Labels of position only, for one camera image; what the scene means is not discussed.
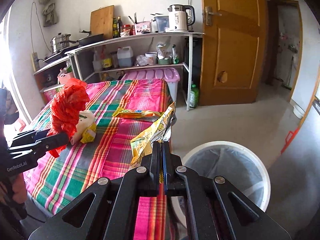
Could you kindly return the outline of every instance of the white electric kettle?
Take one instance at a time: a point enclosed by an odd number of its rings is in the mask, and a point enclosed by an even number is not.
[[[186,10],[191,11],[190,16],[187,14]],[[195,9],[191,5],[170,5],[168,11],[170,32],[187,32],[188,26],[195,23]]]

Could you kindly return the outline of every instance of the plaid tablecloth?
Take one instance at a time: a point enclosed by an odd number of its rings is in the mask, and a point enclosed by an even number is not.
[[[92,143],[68,145],[59,158],[47,153],[39,165],[24,173],[27,190],[40,205],[56,214],[100,177],[123,176],[132,159],[130,140],[150,122],[112,117],[121,106],[163,112],[172,102],[164,80],[128,80],[89,84],[86,109],[95,115],[97,135]],[[50,125],[49,104],[33,120],[30,129]],[[166,199],[140,198],[134,239],[163,239]]]

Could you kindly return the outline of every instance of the power plug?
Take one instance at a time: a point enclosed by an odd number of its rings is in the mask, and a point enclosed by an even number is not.
[[[32,61],[33,70],[36,72],[37,70],[40,69],[38,53],[34,52],[31,54],[31,61]]]

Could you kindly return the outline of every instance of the wooden cutting board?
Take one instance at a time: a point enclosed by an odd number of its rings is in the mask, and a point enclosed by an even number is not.
[[[113,8],[115,6],[107,6],[91,12],[90,31],[92,35],[103,33],[103,38],[109,40],[113,38]]]

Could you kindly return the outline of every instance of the crumpled red plastic bag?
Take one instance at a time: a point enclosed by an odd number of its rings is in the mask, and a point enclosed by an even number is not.
[[[87,83],[76,78],[71,78],[63,86],[62,90],[55,94],[50,109],[52,111],[50,121],[51,128],[47,134],[54,135],[65,132],[69,139],[76,132],[79,122],[79,112],[85,110],[85,104],[89,102],[89,96],[85,91]],[[50,150],[49,153],[57,158],[66,145]]]

